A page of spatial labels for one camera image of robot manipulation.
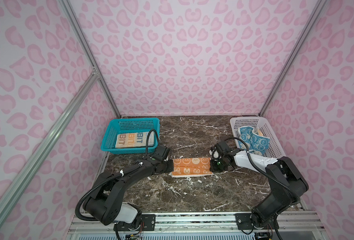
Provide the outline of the orange patterned towel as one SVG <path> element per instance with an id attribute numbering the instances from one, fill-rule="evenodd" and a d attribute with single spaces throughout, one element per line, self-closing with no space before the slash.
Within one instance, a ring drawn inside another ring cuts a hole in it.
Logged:
<path id="1" fill-rule="evenodd" d="M 174 159 L 173 178 L 204 177 L 213 174 L 210 170 L 210 158 Z"/>

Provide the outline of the white plastic basket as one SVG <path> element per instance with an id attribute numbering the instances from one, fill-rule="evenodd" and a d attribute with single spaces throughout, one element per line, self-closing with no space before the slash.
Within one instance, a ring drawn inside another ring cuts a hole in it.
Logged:
<path id="1" fill-rule="evenodd" d="M 235 138 L 239 139 L 238 128 L 244 126 L 251 126 L 253 128 L 256 128 L 265 137 L 270 138 L 269 148 L 263 156 L 270 157 L 270 158 L 281 158 L 286 155 L 284 149 L 282 148 L 276 134 L 274 133 L 267 119 L 262 117 L 250 117 L 250 116 L 235 117 L 230 119 L 230 124 Z M 242 142 L 242 140 L 240 141 L 236 140 L 236 145 L 238 148 L 242 149 L 240 147 L 239 142 Z"/>

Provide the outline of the teal plastic basket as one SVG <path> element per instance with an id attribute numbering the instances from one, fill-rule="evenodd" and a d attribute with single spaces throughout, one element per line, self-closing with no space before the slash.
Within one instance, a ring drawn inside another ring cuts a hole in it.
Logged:
<path id="1" fill-rule="evenodd" d="M 140 133 L 156 130 L 160 133 L 160 120 L 158 118 L 133 118 L 133 119 L 115 119 L 112 120 L 104 135 L 101 150 L 111 154 L 143 154 L 146 152 L 144 148 L 115 148 L 117 135 L 125 133 Z"/>

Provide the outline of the cream rabbit print towel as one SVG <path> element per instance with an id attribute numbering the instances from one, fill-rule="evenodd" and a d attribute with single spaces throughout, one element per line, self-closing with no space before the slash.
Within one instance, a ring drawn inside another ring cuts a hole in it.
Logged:
<path id="1" fill-rule="evenodd" d="M 150 133 L 149 141 L 147 143 L 148 135 L 149 132 L 119 134 L 117 135 L 115 148 L 144 148 L 146 145 L 152 147 L 155 144 L 154 133 Z"/>

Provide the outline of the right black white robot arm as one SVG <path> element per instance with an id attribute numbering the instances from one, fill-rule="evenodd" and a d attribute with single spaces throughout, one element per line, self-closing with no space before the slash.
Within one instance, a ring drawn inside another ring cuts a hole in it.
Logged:
<path id="1" fill-rule="evenodd" d="M 262 229 L 309 190 L 309 185 L 293 161 L 288 157 L 268 158 L 245 150 L 218 153 L 210 150 L 212 172 L 233 171 L 237 168 L 254 170 L 268 179 L 270 193 L 252 208 L 250 225 Z"/>

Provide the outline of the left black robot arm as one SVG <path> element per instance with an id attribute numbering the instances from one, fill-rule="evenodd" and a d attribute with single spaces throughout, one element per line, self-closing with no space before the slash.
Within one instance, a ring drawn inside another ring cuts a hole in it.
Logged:
<path id="1" fill-rule="evenodd" d="M 173 160 L 159 161 L 148 157 L 120 172 L 102 173 L 77 203 L 75 215 L 80 220 L 100 222 L 105 226 L 124 222 L 137 227 L 141 210 L 123 202 L 125 192 L 142 179 L 157 174 L 168 174 L 173 170 Z"/>

